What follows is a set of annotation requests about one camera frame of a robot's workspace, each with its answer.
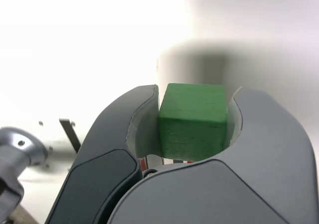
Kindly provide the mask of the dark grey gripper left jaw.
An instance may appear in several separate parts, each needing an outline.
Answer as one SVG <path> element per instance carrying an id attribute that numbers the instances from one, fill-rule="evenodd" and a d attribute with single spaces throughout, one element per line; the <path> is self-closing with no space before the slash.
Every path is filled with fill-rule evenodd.
<path id="1" fill-rule="evenodd" d="M 49 224 L 104 224 L 143 175 L 139 159 L 161 156 L 157 85 L 136 87 L 96 118 L 47 218 Z"/>

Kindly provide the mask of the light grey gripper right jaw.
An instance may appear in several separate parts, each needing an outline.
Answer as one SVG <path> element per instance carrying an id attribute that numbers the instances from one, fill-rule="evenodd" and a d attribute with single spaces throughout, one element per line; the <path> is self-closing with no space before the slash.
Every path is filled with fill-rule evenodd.
<path id="1" fill-rule="evenodd" d="M 230 105 L 235 128 L 228 148 L 143 179 L 109 223 L 318 223 L 316 160 L 302 125 L 262 91 L 241 88 Z"/>

